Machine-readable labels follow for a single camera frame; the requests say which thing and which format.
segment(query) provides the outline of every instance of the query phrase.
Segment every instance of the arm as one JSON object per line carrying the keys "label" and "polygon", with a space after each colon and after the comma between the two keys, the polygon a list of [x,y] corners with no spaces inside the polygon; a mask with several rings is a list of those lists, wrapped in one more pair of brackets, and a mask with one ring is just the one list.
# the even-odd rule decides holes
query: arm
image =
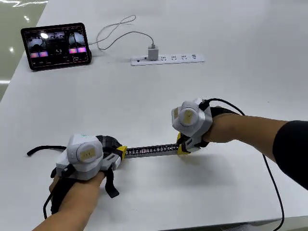
{"label": "arm", "polygon": [[[44,220],[34,231],[83,230],[97,205],[99,188],[104,177],[99,172],[89,181],[75,183],[63,199],[59,212]],[[51,184],[50,191],[57,180]]]}
{"label": "arm", "polygon": [[222,114],[214,118],[211,130],[203,136],[206,142],[229,142],[239,140],[255,147],[275,161],[272,153],[278,130],[286,121],[260,117]]}
{"label": "arm", "polygon": [[308,190],[307,121],[280,121],[252,116],[222,114],[213,118],[206,142],[239,140],[262,152]]}

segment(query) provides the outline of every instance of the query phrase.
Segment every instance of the white cable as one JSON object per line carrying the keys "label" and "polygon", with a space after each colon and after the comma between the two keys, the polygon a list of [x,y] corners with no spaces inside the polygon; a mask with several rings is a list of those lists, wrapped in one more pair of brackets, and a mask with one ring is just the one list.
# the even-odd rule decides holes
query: white cable
{"label": "white cable", "polygon": [[[131,17],[134,17],[134,18],[131,19],[131,20],[128,20],[128,21],[124,22],[125,19],[131,18]],[[100,30],[100,32],[98,32],[98,34],[97,34],[97,36],[96,36],[96,42],[94,42],[93,44],[99,43],[99,42],[101,42],[101,41],[106,40],[106,39],[109,38],[109,36],[114,32],[114,30],[117,29],[121,24],[128,25],[128,23],[130,23],[130,22],[132,22],[132,21],[135,21],[136,18],[137,18],[137,16],[131,15],[131,16],[128,16],[128,17],[126,17],[126,18],[123,18],[119,23],[110,24],[110,25],[105,26],[103,29]],[[111,26],[115,26],[115,25],[117,25],[117,26],[109,33],[109,35],[107,35],[107,37],[105,37],[105,38],[103,38],[103,39],[101,39],[101,40],[98,40],[98,37],[101,35],[101,33],[102,33],[103,30],[105,30],[105,29],[107,29],[107,28],[109,28],[109,27],[111,27]]]}
{"label": "white cable", "polygon": [[[99,42],[102,42],[102,41],[106,40],[107,38],[109,38],[109,36],[110,36],[110,35],[115,31],[115,29],[117,29],[120,25],[130,25],[129,23],[132,22],[132,21],[134,21],[136,18],[137,18],[137,17],[136,17],[135,15],[131,15],[131,16],[128,16],[128,17],[126,17],[126,18],[123,18],[119,23],[110,24],[110,25],[107,25],[107,26],[103,27],[103,28],[100,30],[100,32],[97,34],[97,36],[96,36],[96,42],[89,43],[89,45],[97,44],[97,48],[98,48],[99,50],[101,50],[101,51],[104,51],[104,50],[110,48],[118,39],[122,38],[123,36],[128,35],[128,34],[131,34],[131,33],[138,33],[138,34],[142,34],[142,35],[148,36],[148,37],[152,40],[152,47],[153,47],[153,46],[155,47],[153,38],[152,38],[151,36],[149,36],[148,34],[145,34],[145,33],[139,32],[139,31],[130,31],[130,32],[127,32],[127,33],[121,35],[120,37],[116,38],[116,39],[115,39],[108,47],[106,47],[106,48],[101,48],[101,47],[99,46]],[[105,29],[107,29],[107,28],[109,28],[109,27],[111,27],[111,26],[115,26],[115,25],[116,25],[116,27],[115,27],[105,38],[99,40],[100,34],[101,34]]]}
{"label": "white cable", "polygon": [[98,47],[98,48],[99,48],[100,50],[104,51],[104,50],[110,48],[117,40],[119,40],[119,39],[122,38],[123,36],[128,35],[128,34],[131,34],[131,33],[138,33],[138,34],[146,35],[147,37],[149,37],[149,38],[152,40],[152,46],[154,46],[154,40],[153,40],[153,38],[152,38],[151,36],[149,36],[149,35],[147,35],[147,34],[145,34],[145,33],[139,32],[139,31],[130,31],[130,32],[127,32],[127,33],[121,35],[120,37],[116,38],[108,47],[106,47],[106,48],[100,48],[100,47]]}

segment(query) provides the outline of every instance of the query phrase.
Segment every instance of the tablet screen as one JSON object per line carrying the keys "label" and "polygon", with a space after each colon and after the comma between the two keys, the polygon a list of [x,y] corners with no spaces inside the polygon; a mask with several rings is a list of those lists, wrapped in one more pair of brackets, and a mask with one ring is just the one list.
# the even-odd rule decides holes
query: tablet screen
{"label": "tablet screen", "polygon": [[23,32],[32,67],[88,63],[85,31],[82,26],[37,27]]}

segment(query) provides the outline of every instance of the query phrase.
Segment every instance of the hand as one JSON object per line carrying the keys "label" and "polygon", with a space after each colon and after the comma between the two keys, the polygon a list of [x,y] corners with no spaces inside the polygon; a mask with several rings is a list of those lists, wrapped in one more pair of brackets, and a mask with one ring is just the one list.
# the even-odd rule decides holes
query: hand
{"label": "hand", "polygon": [[[62,200],[59,211],[81,209],[90,215],[97,205],[100,184],[104,178],[105,175],[99,172],[94,178],[88,181],[76,182]],[[49,187],[50,192],[58,180],[58,177],[54,178]]]}
{"label": "hand", "polygon": [[210,130],[202,136],[205,142],[227,143],[234,140],[234,126],[241,115],[225,113],[213,118]]}

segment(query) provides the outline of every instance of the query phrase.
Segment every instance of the white power strip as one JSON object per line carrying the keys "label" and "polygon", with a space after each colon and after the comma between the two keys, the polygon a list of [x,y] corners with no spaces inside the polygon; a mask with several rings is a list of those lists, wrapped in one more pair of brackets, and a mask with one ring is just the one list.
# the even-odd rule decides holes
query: white power strip
{"label": "white power strip", "polygon": [[201,54],[162,54],[158,56],[158,60],[156,61],[150,61],[147,58],[148,56],[132,57],[130,64],[132,66],[139,66],[205,62],[204,56]]}

